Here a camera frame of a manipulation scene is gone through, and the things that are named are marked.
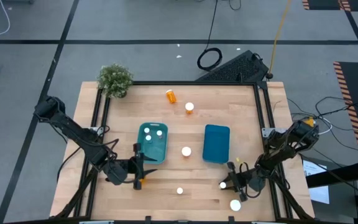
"yellow and black striped tape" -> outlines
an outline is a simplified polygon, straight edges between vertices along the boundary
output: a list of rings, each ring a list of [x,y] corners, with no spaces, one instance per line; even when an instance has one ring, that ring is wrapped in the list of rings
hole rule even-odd
[[[308,0],[302,0],[303,8],[309,10],[309,2]]]
[[[353,104],[352,97],[350,96],[350,92],[347,88],[345,76],[343,75],[341,64],[339,62],[334,62],[334,69],[335,69],[336,77],[339,82],[339,87],[342,92],[342,97],[345,99],[345,104],[346,105]],[[358,144],[358,118],[357,118],[357,112],[356,112],[356,109],[354,108],[354,106],[351,106],[347,110],[347,113],[349,114],[349,117],[351,119],[352,127],[354,129],[354,134],[356,136],[356,140],[357,140],[357,144]]]
[[[339,3],[339,7],[341,8],[341,10],[346,10],[346,11],[351,11],[351,6],[349,5],[349,1],[348,0],[338,0]]]

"potted plant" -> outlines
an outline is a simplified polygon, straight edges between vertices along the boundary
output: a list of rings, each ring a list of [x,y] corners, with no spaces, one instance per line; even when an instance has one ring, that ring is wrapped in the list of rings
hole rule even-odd
[[[99,88],[106,97],[123,98],[132,85],[133,74],[127,68],[116,63],[102,66],[98,76]]]

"metal bracket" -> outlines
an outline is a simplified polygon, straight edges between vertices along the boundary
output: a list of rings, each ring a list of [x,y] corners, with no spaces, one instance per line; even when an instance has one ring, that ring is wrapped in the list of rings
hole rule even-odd
[[[97,131],[98,135],[101,135],[103,133],[103,131],[104,131],[104,128],[100,128],[100,127],[90,127],[88,129],[93,130],[93,131]]]
[[[273,130],[275,130],[278,133],[283,134],[287,131],[287,128],[262,128],[263,138],[267,138]]]
[[[145,220],[144,220],[145,224],[151,224],[152,223],[152,217],[151,216],[146,216]]]
[[[229,217],[229,224],[235,224],[234,217]]]
[[[263,89],[263,90],[267,90],[267,83],[266,83],[266,81],[257,81],[257,82],[256,82],[256,85],[257,85],[259,88]]]

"wooden tabletop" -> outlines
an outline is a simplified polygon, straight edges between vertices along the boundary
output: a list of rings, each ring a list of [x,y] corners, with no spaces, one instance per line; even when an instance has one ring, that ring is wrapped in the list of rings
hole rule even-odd
[[[97,84],[84,82],[78,98],[74,120],[83,127],[91,123]],[[170,104],[165,92],[172,89],[177,102]],[[283,83],[268,82],[268,92],[276,127],[289,128],[292,124]],[[266,127],[267,115],[263,93],[260,91]],[[185,103],[195,105],[193,114],[185,113]],[[100,125],[103,103],[99,110]],[[263,153],[262,140],[251,86],[132,86],[123,99],[112,99],[107,125],[111,130],[104,141],[119,138],[114,151],[119,159],[133,156],[132,145],[137,141],[139,126],[145,122],[165,123],[168,126],[168,146],[165,162],[160,165],[145,164],[145,169],[156,168],[143,183],[142,190],[132,184],[115,186],[106,182],[100,173],[95,192],[92,219],[144,220],[203,220],[224,221],[234,216],[236,221],[273,221],[273,207],[269,185],[257,198],[249,198],[238,212],[230,209],[230,201],[238,195],[230,190],[220,190],[218,184],[228,172],[227,165],[213,164],[202,159],[204,129],[207,124],[230,128],[229,160],[237,168],[239,162],[253,166]],[[181,149],[191,147],[192,154],[185,159]],[[77,145],[69,141],[65,158]],[[84,154],[79,152],[63,168],[57,185],[51,215],[57,214],[71,199],[78,188]],[[291,185],[290,192],[305,211],[314,216],[313,207],[303,174],[301,159],[297,156],[283,163],[285,175]],[[176,193],[183,188],[183,194]],[[250,195],[256,192],[249,190]],[[282,195],[278,190],[280,210],[285,217]],[[84,194],[81,214],[85,213],[88,192]]]

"black metal frame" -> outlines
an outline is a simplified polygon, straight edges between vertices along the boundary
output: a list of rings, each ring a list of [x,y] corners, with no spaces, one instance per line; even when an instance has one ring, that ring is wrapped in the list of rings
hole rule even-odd
[[[345,181],[358,180],[358,163],[333,169],[330,172],[325,171],[318,174],[309,175],[306,177],[308,187],[313,188],[341,183],[341,181],[335,178],[331,173],[337,175]]]
[[[257,108],[257,113],[258,113],[258,120],[259,120],[259,126],[260,126],[260,136],[262,137],[262,128],[265,127],[265,121],[264,121],[264,116],[263,116],[263,112],[262,112],[262,104],[260,102],[260,95],[259,95],[259,88],[261,88],[263,90],[264,93],[264,99],[265,99],[265,104],[266,104],[266,110],[267,110],[267,115],[268,115],[268,121],[269,121],[269,126],[271,128],[274,127],[274,120],[273,120],[273,112],[272,112],[272,107],[270,105],[270,98],[269,98],[269,94],[267,91],[267,84],[266,82],[257,82],[257,83],[249,83],[249,82],[245,82],[245,83],[239,83],[239,82],[222,82],[222,81],[218,81],[218,82],[194,82],[194,81],[139,81],[139,82],[134,82],[134,85],[242,85],[242,86],[252,86],[254,89],[254,96],[255,96],[255,102],[256,102],[256,108]],[[98,91],[98,95],[96,97],[96,103],[95,103],[95,108],[94,108],[94,112],[93,112],[93,124],[96,124],[96,118],[97,118],[97,114],[98,114],[98,109],[99,109],[99,104],[100,104],[100,90]],[[108,109],[109,109],[109,98],[106,99],[105,102],[105,106],[104,106],[104,111],[103,111],[103,120],[102,120],[102,125],[106,124],[107,121],[107,113],[108,113]],[[87,171],[88,171],[88,166],[89,166],[89,162],[87,162],[87,160],[85,160],[84,166],[83,166],[83,170],[81,171],[81,178],[83,178],[84,176],[86,176]],[[285,178],[284,175],[284,170],[283,167],[280,166],[279,167],[279,173],[280,175]],[[94,194],[95,194],[95,190],[96,190],[96,181],[97,181],[97,177],[92,181],[91,183],[91,187],[89,189],[89,198],[88,198],[88,203],[86,206],[86,214],[84,218],[87,218],[88,220],[90,220],[91,218],[91,214],[92,214],[92,207],[93,207],[93,199],[94,199]],[[278,204],[278,197],[277,197],[277,191],[276,191],[276,187],[275,184],[271,181],[269,181],[269,186],[270,186],[270,194],[272,197],[272,203],[273,203],[273,212],[274,212],[274,216],[275,219],[278,220],[279,218],[281,218],[280,215],[280,207]],[[78,217],[80,214],[80,208],[81,208],[81,204],[82,204],[82,200],[80,200],[77,204],[75,213],[74,213],[74,217]],[[292,212],[291,212],[291,208],[289,206],[289,203],[285,200],[285,210],[287,213],[287,217],[292,218]]]

